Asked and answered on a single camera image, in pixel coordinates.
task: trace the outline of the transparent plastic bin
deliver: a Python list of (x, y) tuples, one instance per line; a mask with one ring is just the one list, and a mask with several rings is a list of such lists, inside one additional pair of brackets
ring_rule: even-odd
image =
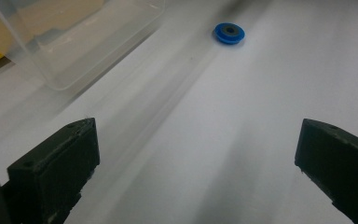
[(0, 53), (63, 90), (100, 75), (163, 10), (164, 0), (0, 0)]

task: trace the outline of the blue cap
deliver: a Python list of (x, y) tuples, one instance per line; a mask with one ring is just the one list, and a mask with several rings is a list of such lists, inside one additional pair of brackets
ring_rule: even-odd
[(214, 28), (217, 39), (228, 45), (240, 43), (245, 38), (245, 32), (240, 26), (233, 23), (220, 23)]

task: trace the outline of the white surface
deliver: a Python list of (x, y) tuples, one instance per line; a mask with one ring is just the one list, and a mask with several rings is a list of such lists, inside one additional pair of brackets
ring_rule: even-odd
[[(294, 156), (303, 118), (358, 136), (358, 1), (171, 0), (162, 21), (81, 93), (0, 69), (0, 182), (95, 117), (102, 164), (65, 223), (351, 223)], [(222, 21), (244, 43), (216, 43)]]

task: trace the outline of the blue circular object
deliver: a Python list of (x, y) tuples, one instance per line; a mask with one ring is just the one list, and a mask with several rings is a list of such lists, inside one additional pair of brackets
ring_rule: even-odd
[(238, 44), (245, 38), (245, 32), (240, 26), (227, 22), (218, 24), (214, 33), (220, 42), (228, 45)]

